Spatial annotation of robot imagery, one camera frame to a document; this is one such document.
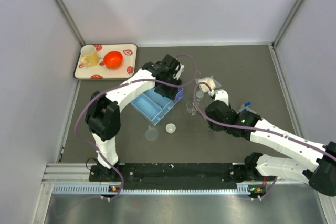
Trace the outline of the blue plastic organizer box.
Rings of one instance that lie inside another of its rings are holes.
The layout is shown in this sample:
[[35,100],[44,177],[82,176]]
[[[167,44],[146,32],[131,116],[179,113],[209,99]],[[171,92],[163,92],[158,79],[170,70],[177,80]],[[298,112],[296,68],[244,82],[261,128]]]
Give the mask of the blue plastic organizer box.
[[179,88],[175,98],[172,100],[154,91],[154,88],[147,90],[135,98],[131,105],[153,126],[156,126],[183,98],[184,88]]

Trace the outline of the clear test tube rack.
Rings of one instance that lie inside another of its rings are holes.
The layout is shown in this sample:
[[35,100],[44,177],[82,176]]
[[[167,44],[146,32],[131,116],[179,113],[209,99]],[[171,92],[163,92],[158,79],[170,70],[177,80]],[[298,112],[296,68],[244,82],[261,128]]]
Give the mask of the clear test tube rack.
[[251,113],[253,113],[253,114],[257,114],[256,111],[254,111],[254,110],[252,110],[252,109],[250,108],[250,105],[249,105],[249,106],[245,106],[245,104],[243,104],[243,105],[238,109],[237,113],[241,113],[241,112],[243,112],[243,111],[249,111],[249,112],[251,112]]

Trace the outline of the glass beaker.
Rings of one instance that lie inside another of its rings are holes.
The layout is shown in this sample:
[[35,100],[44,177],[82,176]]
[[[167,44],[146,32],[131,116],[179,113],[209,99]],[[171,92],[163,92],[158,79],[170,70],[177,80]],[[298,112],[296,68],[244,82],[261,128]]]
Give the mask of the glass beaker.
[[190,100],[190,101],[187,102],[187,104],[186,104],[186,108],[187,108],[188,113],[189,113],[191,116],[196,115],[197,112],[198,112],[198,110],[197,110],[197,108],[196,108],[196,106],[195,106],[195,103],[194,103],[194,101],[192,101],[192,100]]

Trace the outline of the small glass bottle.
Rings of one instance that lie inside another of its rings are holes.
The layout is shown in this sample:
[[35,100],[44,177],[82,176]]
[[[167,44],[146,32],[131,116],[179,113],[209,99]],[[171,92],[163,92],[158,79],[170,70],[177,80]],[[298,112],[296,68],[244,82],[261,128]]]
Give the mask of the small glass bottle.
[[204,99],[204,92],[202,90],[196,91],[196,99],[197,101],[202,101]]

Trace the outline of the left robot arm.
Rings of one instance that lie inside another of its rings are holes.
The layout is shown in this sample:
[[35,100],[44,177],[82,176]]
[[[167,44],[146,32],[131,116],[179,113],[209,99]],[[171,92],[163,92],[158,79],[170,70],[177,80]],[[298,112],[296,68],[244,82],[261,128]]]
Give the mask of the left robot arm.
[[184,65],[174,63],[169,67],[164,62],[146,63],[130,79],[114,90],[97,98],[87,110],[85,122],[98,147],[98,167],[107,180],[114,180],[119,174],[116,165],[116,135],[121,128],[122,110],[142,93],[156,88],[156,93],[171,100],[182,84],[180,76]]

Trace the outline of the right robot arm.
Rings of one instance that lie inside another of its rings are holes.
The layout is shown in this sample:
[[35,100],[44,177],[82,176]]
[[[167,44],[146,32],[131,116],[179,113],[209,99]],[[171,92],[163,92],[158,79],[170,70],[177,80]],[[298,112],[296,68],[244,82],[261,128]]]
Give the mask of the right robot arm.
[[274,176],[300,181],[315,191],[335,196],[335,142],[316,143],[282,130],[250,111],[235,112],[223,101],[205,109],[208,126],[214,131],[244,138],[269,147],[283,158],[253,153],[245,159],[245,174],[252,180]]

